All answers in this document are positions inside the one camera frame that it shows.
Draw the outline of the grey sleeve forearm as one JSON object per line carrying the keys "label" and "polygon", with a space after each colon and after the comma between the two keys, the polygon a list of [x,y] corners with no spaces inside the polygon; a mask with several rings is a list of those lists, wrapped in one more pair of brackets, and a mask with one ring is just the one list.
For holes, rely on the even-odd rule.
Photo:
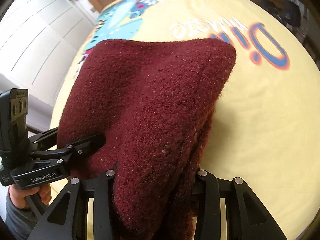
{"label": "grey sleeve forearm", "polygon": [[39,189],[35,187],[22,190],[15,185],[8,189],[5,224],[16,239],[28,239],[39,221],[25,200],[26,196],[38,193]]}

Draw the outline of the person left hand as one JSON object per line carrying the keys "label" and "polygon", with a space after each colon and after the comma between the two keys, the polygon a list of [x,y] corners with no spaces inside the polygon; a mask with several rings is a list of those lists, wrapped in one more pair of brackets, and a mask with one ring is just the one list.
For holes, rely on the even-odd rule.
{"label": "person left hand", "polygon": [[27,204],[25,198],[38,194],[44,205],[49,204],[52,193],[49,184],[42,185],[40,187],[34,187],[32,189],[20,189],[16,184],[10,185],[9,196],[13,205],[18,209],[28,209],[30,206]]}

